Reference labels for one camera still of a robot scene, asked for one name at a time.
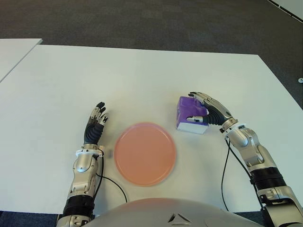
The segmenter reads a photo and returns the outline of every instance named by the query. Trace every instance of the robot forearm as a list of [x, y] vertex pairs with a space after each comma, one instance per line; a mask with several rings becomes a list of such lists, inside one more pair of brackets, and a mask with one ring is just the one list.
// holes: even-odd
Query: robot forearm
[[274, 226], [286, 223], [303, 223], [303, 210], [292, 189], [286, 185], [275, 162], [256, 133], [244, 124], [230, 119], [223, 124], [224, 137], [239, 151], [260, 201], [266, 204], [266, 211]]
[[221, 133], [239, 151], [251, 174], [252, 183], [257, 188], [260, 201], [266, 204], [262, 211], [270, 217], [271, 225], [279, 227], [303, 223], [303, 210], [299, 201], [286, 185], [267, 149], [259, 143], [256, 133], [238, 123], [220, 102], [210, 96], [200, 92], [191, 92], [189, 96], [200, 101], [209, 110], [209, 114], [189, 116], [187, 120], [222, 126]]
[[72, 167], [74, 179], [57, 227], [79, 227], [92, 219], [95, 206], [97, 159], [103, 156], [102, 148], [98, 147], [98, 141], [108, 119], [105, 114], [102, 115], [104, 111], [104, 103], [99, 103], [91, 113], [84, 133], [84, 145], [76, 152], [78, 158]]

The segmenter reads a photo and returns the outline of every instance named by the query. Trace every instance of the round plate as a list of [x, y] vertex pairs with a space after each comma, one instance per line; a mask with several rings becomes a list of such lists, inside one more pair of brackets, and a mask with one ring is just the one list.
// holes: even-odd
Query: round plate
[[174, 167], [176, 148], [171, 136], [154, 123], [138, 123], [122, 133], [115, 162], [126, 180], [150, 186], [165, 179]]

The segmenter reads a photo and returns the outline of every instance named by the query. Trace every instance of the purple box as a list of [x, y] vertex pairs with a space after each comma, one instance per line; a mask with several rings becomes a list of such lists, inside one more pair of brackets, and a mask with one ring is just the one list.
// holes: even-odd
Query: purple box
[[197, 134], [203, 134], [208, 128], [207, 123], [189, 122], [186, 119], [190, 116], [206, 116], [207, 109], [201, 103], [192, 98], [181, 96], [177, 106], [177, 129]]

